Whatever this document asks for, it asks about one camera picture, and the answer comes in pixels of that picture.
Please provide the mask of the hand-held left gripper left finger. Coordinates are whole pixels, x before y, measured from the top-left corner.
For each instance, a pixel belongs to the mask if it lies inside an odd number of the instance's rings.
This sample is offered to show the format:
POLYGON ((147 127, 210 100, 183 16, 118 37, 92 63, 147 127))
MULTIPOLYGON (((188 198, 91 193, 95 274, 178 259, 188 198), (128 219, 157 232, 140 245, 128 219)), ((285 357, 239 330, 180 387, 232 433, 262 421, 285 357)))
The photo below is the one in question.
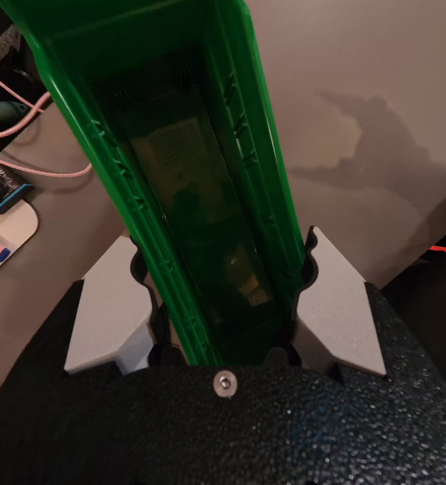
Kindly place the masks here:
POLYGON ((64 364, 69 374, 115 363, 122 374, 149 366, 158 294, 144 281, 139 249, 123 233, 83 278, 64 364))

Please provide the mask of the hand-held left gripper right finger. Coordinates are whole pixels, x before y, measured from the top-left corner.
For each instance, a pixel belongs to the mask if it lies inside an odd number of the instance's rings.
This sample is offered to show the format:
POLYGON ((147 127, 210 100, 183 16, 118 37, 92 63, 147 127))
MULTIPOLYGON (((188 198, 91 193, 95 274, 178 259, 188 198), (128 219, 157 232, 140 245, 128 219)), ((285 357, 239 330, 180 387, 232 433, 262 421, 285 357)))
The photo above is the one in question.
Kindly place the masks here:
POLYGON ((341 364, 386 376, 365 279, 316 226, 309 228, 305 249, 305 285, 294 298, 291 339, 302 367, 328 374, 341 364))

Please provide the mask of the green plastic bin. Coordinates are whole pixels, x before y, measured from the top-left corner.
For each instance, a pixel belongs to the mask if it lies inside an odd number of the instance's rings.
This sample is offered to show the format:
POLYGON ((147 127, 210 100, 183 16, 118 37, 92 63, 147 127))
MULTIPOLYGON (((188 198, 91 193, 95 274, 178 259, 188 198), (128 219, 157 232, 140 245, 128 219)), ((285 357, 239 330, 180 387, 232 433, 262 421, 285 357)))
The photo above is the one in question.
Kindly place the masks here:
POLYGON ((305 245, 244 1, 0 1, 191 365, 260 365, 305 245))

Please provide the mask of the white flat stand base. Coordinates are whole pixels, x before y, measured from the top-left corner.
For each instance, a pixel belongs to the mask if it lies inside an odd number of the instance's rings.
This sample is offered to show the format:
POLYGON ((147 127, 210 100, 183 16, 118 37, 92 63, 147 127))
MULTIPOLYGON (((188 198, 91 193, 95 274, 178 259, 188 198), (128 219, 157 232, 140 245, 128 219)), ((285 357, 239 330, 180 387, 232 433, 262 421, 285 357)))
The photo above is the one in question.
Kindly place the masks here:
POLYGON ((0 215, 0 242, 11 251, 0 267, 22 247, 37 231, 38 215, 25 201, 18 202, 6 214, 0 215))

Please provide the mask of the black box blue edge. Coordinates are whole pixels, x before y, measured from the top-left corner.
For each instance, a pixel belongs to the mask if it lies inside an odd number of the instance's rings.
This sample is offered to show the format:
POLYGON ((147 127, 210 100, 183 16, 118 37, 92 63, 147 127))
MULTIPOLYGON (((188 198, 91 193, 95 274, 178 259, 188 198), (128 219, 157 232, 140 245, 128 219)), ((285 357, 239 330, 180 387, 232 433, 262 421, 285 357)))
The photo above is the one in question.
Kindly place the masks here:
POLYGON ((34 190, 34 186, 8 167, 0 165, 0 215, 6 214, 34 190))

